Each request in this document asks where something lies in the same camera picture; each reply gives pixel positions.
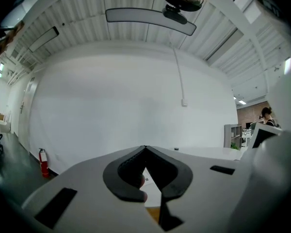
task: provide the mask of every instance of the black opening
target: black opening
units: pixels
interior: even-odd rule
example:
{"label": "black opening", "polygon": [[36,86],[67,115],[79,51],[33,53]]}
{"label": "black opening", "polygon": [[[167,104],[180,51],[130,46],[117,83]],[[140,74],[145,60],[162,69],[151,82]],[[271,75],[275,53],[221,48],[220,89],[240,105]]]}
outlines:
{"label": "black opening", "polygon": [[63,188],[34,218],[53,229],[76,193],[76,190]]}
{"label": "black opening", "polygon": [[254,141],[254,144],[253,144],[253,149],[254,148],[258,148],[259,147],[259,145],[263,142],[263,141],[265,141],[267,138],[269,138],[269,137],[272,137],[272,136],[274,136],[274,135],[276,135],[276,134],[274,134],[274,133],[271,133],[271,132],[269,132],[269,131],[265,131],[265,130],[261,130],[261,129],[259,129],[259,131],[258,131],[258,135],[257,135],[257,137],[256,137],[256,140]]}
{"label": "black opening", "polygon": [[212,166],[210,169],[216,172],[225,173],[229,175],[232,175],[235,171],[235,169],[223,167],[223,166]]}

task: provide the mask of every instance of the floor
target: floor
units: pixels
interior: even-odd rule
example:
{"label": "floor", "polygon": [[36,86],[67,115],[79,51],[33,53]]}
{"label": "floor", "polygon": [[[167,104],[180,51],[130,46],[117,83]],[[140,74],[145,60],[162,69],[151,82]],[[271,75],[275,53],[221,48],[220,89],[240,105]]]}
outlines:
{"label": "floor", "polygon": [[4,133],[1,144],[4,154],[0,157],[0,189],[7,199],[22,205],[33,191],[54,176],[42,176],[39,163],[20,145],[15,134]]}

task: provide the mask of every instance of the computer monitor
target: computer monitor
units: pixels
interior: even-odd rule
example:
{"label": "computer monitor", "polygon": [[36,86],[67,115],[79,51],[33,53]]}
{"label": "computer monitor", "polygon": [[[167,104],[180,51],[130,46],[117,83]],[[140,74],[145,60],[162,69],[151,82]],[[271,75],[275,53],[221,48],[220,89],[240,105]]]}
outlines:
{"label": "computer monitor", "polygon": [[246,129],[250,129],[250,127],[251,127],[251,122],[247,122],[246,123]]}
{"label": "computer monitor", "polygon": [[279,135],[280,133],[282,133],[282,129],[280,128],[257,123],[252,138],[250,139],[248,149],[258,148],[264,140],[271,136]]}

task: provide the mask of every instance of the ceiling light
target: ceiling light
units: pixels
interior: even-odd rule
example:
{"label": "ceiling light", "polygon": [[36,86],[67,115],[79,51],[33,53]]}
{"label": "ceiling light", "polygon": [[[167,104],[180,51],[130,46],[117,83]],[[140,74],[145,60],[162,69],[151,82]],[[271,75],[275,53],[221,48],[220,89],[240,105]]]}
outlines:
{"label": "ceiling light", "polygon": [[0,71],[2,71],[4,68],[4,64],[0,63]]}
{"label": "ceiling light", "polygon": [[291,58],[286,60],[286,64],[285,64],[285,74],[287,74],[291,69]]}
{"label": "ceiling light", "polygon": [[36,51],[39,47],[43,46],[51,39],[54,39],[59,35],[59,32],[56,27],[52,27],[50,30],[46,31],[43,35],[41,35],[32,45],[29,47],[31,52]]}
{"label": "ceiling light", "polygon": [[114,8],[106,10],[107,22],[142,22],[159,25],[181,33],[192,35],[196,25],[187,22],[180,24],[164,17],[163,13],[156,10],[138,8]]}

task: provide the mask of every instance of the brick wall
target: brick wall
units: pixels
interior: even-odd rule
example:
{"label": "brick wall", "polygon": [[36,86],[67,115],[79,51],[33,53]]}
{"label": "brick wall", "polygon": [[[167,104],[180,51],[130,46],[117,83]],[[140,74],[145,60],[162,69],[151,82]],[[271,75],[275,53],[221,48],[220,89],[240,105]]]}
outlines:
{"label": "brick wall", "polygon": [[270,107],[267,101],[258,103],[255,105],[251,105],[242,109],[238,109],[237,110],[238,123],[242,125],[243,129],[245,129],[247,122],[262,121],[262,119],[259,119],[259,116],[264,107]]}

